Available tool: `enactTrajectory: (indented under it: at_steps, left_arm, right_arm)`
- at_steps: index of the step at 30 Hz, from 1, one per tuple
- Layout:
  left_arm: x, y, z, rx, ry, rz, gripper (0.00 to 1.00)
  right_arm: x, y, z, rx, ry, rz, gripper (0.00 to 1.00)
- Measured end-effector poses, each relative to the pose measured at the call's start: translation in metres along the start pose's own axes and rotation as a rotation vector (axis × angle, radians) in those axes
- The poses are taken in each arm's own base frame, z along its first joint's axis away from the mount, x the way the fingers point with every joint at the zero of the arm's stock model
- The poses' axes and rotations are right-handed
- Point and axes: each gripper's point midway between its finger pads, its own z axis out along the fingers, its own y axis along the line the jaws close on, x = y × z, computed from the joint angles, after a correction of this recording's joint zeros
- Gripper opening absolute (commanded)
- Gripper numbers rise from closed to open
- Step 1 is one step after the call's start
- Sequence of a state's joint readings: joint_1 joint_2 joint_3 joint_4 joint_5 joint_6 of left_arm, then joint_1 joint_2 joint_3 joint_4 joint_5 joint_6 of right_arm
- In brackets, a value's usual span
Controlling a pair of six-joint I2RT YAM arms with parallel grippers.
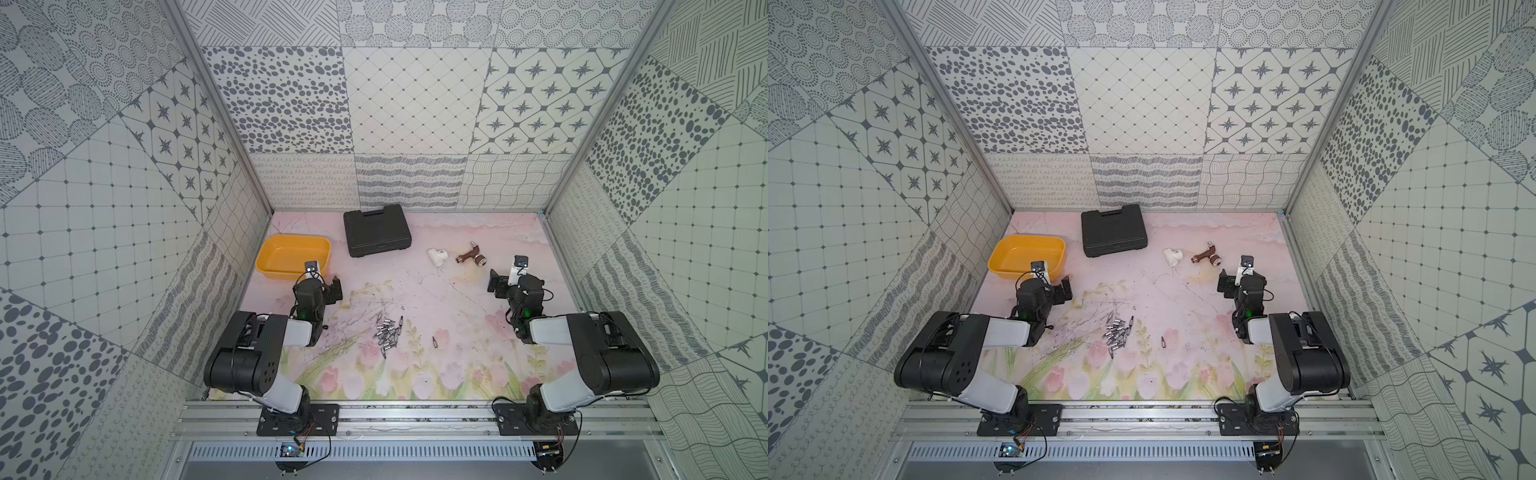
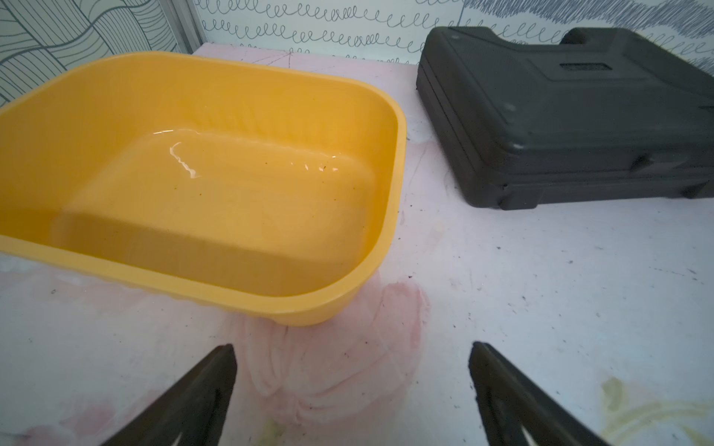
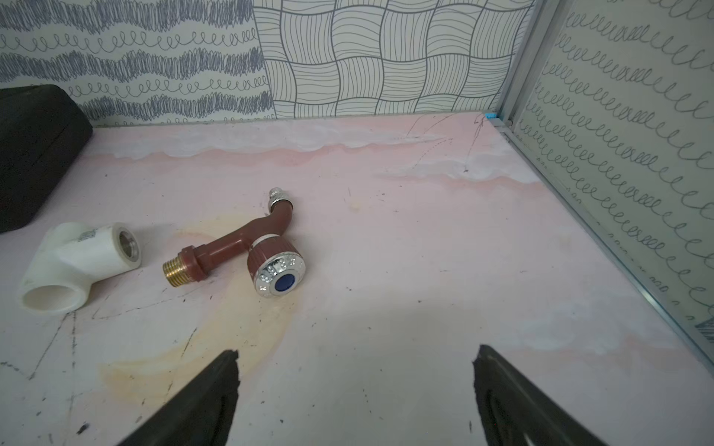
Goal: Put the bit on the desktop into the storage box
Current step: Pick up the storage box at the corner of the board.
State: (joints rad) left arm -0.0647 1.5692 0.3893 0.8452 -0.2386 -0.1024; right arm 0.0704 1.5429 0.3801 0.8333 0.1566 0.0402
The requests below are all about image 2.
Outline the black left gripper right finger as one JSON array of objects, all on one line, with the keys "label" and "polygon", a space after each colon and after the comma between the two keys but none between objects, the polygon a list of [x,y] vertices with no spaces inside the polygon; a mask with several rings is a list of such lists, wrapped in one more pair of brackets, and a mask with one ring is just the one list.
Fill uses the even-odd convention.
[{"label": "black left gripper right finger", "polygon": [[490,344],[472,345],[469,369],[490,445],[606,444]]}]

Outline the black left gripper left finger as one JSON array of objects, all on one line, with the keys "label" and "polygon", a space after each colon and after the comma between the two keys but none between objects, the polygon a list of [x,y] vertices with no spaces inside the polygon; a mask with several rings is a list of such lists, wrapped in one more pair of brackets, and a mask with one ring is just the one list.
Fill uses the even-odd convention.
[{"label": "black left gripper left finger", "polygon": [[217,445],[237,375],[234,346],[213,349],[106,445]]}]

